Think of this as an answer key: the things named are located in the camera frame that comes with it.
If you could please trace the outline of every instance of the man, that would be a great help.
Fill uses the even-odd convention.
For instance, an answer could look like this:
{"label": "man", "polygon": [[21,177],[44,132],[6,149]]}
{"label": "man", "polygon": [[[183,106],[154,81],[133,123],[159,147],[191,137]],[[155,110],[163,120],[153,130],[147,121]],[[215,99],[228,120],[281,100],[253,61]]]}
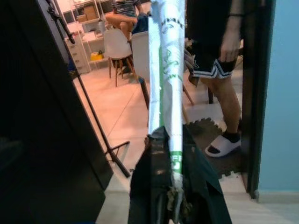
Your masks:
{"label": "man", "polygon": [[137,23],[135,7],[143,13],[141,3],[139,0],[113,0],[112,6],[113,12],[106,14],[106,19],[115,28],[121,29],[129,40],[130,32]]}
{"label": "man", "polygon": [[190,81],[200,77],[210,88],[221,105],[227,125],[223,135],[206,148],[206,153],[211,157],[225,156],[241,145],[238,133],[241,109],[231,74],[240,47],[242,16],[243,0],[187,2],[187,32],[193,39],[192,50],[195,54]]}

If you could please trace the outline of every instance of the black sock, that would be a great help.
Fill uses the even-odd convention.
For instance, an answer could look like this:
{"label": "black sock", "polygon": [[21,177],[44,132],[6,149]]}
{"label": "black sock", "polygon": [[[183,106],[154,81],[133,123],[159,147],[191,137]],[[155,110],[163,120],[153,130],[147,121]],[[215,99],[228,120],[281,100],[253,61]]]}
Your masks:
{"label": "black sock", "polygon": [[232,143],[236,143],[241,138],[239,133],[230,133],[228,131],[225,131],[222,136]]}

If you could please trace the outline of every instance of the seated person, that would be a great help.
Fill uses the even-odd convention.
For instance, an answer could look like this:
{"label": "seated person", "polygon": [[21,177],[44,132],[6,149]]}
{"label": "seated person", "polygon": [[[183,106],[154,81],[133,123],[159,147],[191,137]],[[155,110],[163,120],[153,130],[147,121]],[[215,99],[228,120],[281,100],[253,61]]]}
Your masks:
{"label": "seated person", "polygon": [[107,22],[121,29],[129,40],[133,25],[137,23],[135,7],[143,13],[141,3],[139,0],[113,0],[112,6],[113,12],[106,14]]}

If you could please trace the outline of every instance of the floor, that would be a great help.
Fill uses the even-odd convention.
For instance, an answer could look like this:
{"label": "floor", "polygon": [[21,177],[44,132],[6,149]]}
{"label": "floor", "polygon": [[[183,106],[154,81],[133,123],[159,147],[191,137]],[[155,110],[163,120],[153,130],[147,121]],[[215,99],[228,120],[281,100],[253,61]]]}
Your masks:
{"label": "floor", "polygon": [[[114,146],[130,141],[129,147],[120,149],[119,158],[128,170],[134,168],[144,150],[143,141],[147,134],[148,111],[140,85],[135,83],[129,74],[126,74],[124,79],[118,78],[119,85],[116,88],[115,76],[109,78],[108,68],[94,70],[81,77],[110,144]],[[217,100],[215,99],[214,104],[209,105],[205,86],[199,84],[195,88],[187,78],[187,74],[184,74],[184,84],[195,102],[195,106],[192,106],[184,95],[183,102],[190,121],[211,117],[215,123],[225,129]],[[232,80],[240,104],[242,104],[242,58],[240,57]],[[78,80],[74,80],[74,85],[95,132],[104,146],[102,136],[96,127]],[[111,166],[114,175],[105,191],[106,200],[96,223],[126,224],[130,178],[125,178],[113,163]],[[223,177],[220,179],[220,183],[234,224],[299,224],[299,205],[257,204],[246,194],[239,174]]]}

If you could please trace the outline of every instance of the tripod stand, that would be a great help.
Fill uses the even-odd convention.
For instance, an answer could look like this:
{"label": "tripod stand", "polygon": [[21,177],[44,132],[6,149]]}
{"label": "tripod stand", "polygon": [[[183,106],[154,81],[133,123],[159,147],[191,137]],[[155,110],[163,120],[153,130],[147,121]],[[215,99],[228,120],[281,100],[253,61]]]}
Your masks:
{"label": "tripod stand", "polygon": [[[55,25],[56,25],[56,27],[57,27],[57,29],[58,29],[58,31],[59,31],[60,37],[61,37],[62,40],[63,40],[64,47],[65,47],[65,49],[66,49],[66,51],[67,51],[67,53],[68,53],[68,56],[69,56],[71,62],[74,64],[74,61],[73,61],[73,59],[72,59],[72,57],[71,57],[71,53],[70,53],[70,51],[69,51],[69,49],[68,49],[68,47],[67,47],[67,45],[66,45],[66,42],[64,41],[64,35],[63,35],[62,31],[60,30],[58,21],[60,22],[61,26],[63,27],[64,31],[66,32],[66,34],[67,34],[67,36],[68,36],[68,38],[69,38],[69,40],[71,41],[72,44],[75,43],[75,40],[73,39],[72,35],[70,34],[70,32],[69,32],[69,30],[68,30],[68,28],[67,28],[65,22],[64,22],[63,19],[61,18],[61,16],[56,14],[56,12],[55,12],[55,10],[54,10],[54,8],[53,8],[53,6],[52,6],[51,1],[50,1],[50,0],[46,0],[46,1],[47,1],[47,3],[49,4],[49,7],[48,7],[47,12],[51,15],[51,18],[52,18],[53,21],[55,22]],[[115,163],[118,165],[118,167],[121,169],[121,171],[123,172],[123,174],[124,174],[126,177],[129,177],[129,176],[130,176],[130,173],[129,173],[128,170],[125,168],[125,166],[122,164],[122,162],[119,160],[119,158],[117,157],[117,154],[118,154],[118,151],[119,151],[120,147],[122,147],[122,146],[128,146],[128,145],[130,144],[130,142],[129,142],[129,141],[126,141],[126,142],[124,142],[124,143],[122,143],[122,144],[120,144],[120,145],[117,145],[117,146],[115,146],[115,147],[111,147],[111,146],[110,146],[110,144],[109,144],[109,142],[108,142],[108,139],[107,139],[107,136],[105,135],[105,132],[104,132],[104,130],[103,130],[101,124],[100,124],[100,121],[99,121],[99,119],[98,119],[98,116],[97,116],[97,114],[96,114],[96,112],[95,112],[95,110],[94,110],[94,108],[93,108],[93,105],[92,105],[92,103],[91,103],[91,101],[90,101],[90,98],[89,98],[89,96],[88,96],[88,94],[87,94],[86,88],[85,88],[85,86],[84,86],[84,84],[83,84],[83,81],[82,81],[82,79],[81,79],[80,74],[78,73],[78,70],[77,70],[76,66],[75,66],[75,75],[76,75],[76,77],[77,77],[78,80],[79,80],[79,83],[80,83],[80,85],[81,85],[81,87],[82,87],[82,90],[83,90],[83,92],[84,92],[84,95],[85,95],[85,97],[86,97],[86,99],[87,99],[88,105],[89,105],[89,107],[91,108],[91,111],[92,111],[92,114],[93,114],[93,116],[94,116],[94,119],[95,119],[95,121],[96,121],[96,123],[97,123],[97,126],[98,126],[98,128],[99,128],[99,130],[100,130],[100,133],[101,133],[102,137],[103,137],[104,143],[105,143],[105,145],[106,145],[106,147],[107,147],[107,151],[105,152],[105,154],[109,154],[109,155],[111,156],[112,161],[115,162]]]}

